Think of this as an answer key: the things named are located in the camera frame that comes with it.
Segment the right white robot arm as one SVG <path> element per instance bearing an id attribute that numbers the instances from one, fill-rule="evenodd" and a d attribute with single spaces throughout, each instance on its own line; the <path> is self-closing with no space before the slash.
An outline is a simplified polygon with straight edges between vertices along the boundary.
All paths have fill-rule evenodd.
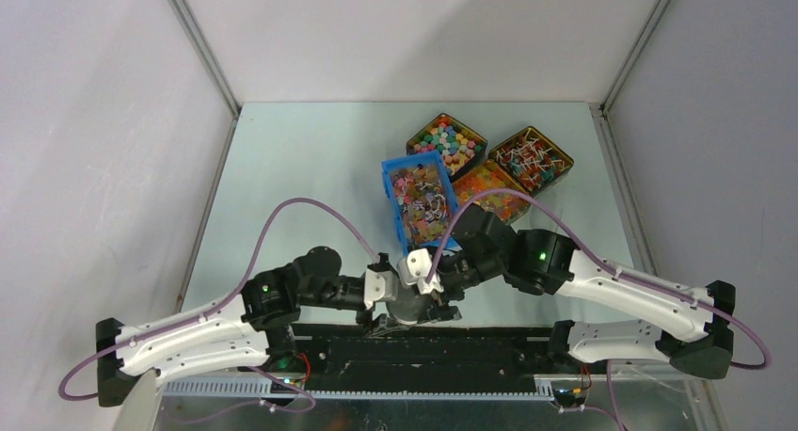
<path id="1" fill-rule="evenodd" d="M 630 316 L 615 323 L 555 323 L 547 358 L 556 371 L 643 359 L 699 378 L 726 377 L 734 347 L 728 320 L 736 305 L 732 284 L 716 280 L 688 287 L 606 259 L 595 263 L 561 233 L 515 231 L 477 205 L 466 208 L 453 237 L 459 250 L 440 258 L 433 277 L 447 296 L 460 298 L 465 290 L 501 277 L 525 294 L 583 299 Z"/>

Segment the blue plastic candy bin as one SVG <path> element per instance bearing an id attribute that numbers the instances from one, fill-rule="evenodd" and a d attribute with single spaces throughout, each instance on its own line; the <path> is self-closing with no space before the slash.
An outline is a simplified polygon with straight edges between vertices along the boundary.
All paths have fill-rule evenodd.
<path id="1" fill-rule="evenodd" d="M 438 152 L 422 152 L 381 163 L 384 190 L 394 213 L 396 237 L 404 254 L 419 247 L 456 246 L 443 239 L 458 211 L 448 171 Z"/>

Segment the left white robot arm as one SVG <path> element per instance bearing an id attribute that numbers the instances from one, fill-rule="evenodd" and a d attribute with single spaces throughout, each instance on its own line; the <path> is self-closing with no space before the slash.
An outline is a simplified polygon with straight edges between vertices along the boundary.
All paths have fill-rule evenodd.
<path id="1" fill-rule="evenodd" d="M 107 318 L 95 326 L 98 403 L 123 403 L 138 379 L 154 370 L 157 385 L 239 366 L 294 366 L 297 346 L 290 325 L 302 307 L 370 314 L 378 302 L 396 299 L 407 263 L 381 253 L 359 277 L 344 276 L 339 254 L 314 247 L 292 262 L 245 282 L 228 303 L 217 299 L 191 311 L 145 325 Z"/>

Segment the clear plastic jar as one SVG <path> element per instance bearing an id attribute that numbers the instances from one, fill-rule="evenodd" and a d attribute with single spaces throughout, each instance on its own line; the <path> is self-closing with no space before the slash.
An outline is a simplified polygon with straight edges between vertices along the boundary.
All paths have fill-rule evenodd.
<path id="1" fill-rule="evenodd" d="M 433 305 L 430 295 L 418 294 L 413 289 L 401 289 L 393 301 L 386 303 L 389 316 L 396 322 L 415 326 L 429 322 L 429 309 Z"/>

